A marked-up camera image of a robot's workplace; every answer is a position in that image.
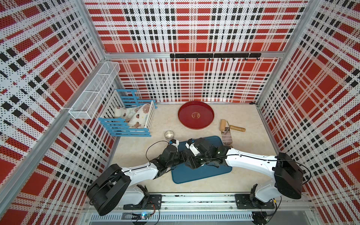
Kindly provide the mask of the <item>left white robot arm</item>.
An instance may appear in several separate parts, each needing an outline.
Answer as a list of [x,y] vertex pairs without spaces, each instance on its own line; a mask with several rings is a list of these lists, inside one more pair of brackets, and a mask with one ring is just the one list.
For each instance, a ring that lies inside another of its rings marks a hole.
[[121,168],[109,166],[86,190],[90,205],[104,216],[120,205],[146,205],[147,189],[139,183],[153,180],[166,174],[171,168],[184,163],[178,151],[179,141],[172,139],[163,153],[140,166]]

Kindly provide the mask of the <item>wooden rolling pin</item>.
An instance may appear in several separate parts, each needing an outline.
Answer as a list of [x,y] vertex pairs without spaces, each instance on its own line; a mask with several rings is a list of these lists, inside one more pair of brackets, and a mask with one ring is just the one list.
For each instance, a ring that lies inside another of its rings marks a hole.
[[228,123],[228,121],[226,121],[224,119],[220,120],[220,132],[222,134],[228,133],[231,129],[236,130],[236,131],[240,131],[240,132],[245,132],[246,131],[246,129],[243,128],[243,127],[237,127],[237,126],[230,125]]

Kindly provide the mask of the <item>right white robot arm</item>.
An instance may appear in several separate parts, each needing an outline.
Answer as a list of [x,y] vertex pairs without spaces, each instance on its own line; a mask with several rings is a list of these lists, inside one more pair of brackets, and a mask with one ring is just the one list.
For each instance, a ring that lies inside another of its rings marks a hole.
[[291,199],[302,197],[304,171],[285,153],[257,155],[225,145],[216,147],[204,138],[199,138],[189,139],[181,154],[186,166],[191,169],[203,165],[239,167],[270,177],[267,182],[252,187],[251,201],[266,203],[282,196]]

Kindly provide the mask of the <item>teal plastic tray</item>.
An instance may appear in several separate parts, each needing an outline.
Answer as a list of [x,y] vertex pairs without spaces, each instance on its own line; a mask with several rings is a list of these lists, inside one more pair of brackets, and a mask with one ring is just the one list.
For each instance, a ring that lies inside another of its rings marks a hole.
[[[219,147],[223,145],[222,140],[219,136],[209,136],[205,137],[205,140],[210,144],[213,144],[215,147]],[[178,146],[179,151],[183,151],[186,149],[186,141],[180,142]],[[185,164],[178,165],[176,167],[172,167],[172,180],[175,184],[182,184],[187,182],[193,182],[196,180],[206,179],[226,173],[230,173],[232,171],[232,167],[221,165],[219,168],[213,166],[201,166],[198,169],[191,169],[187,167]]]

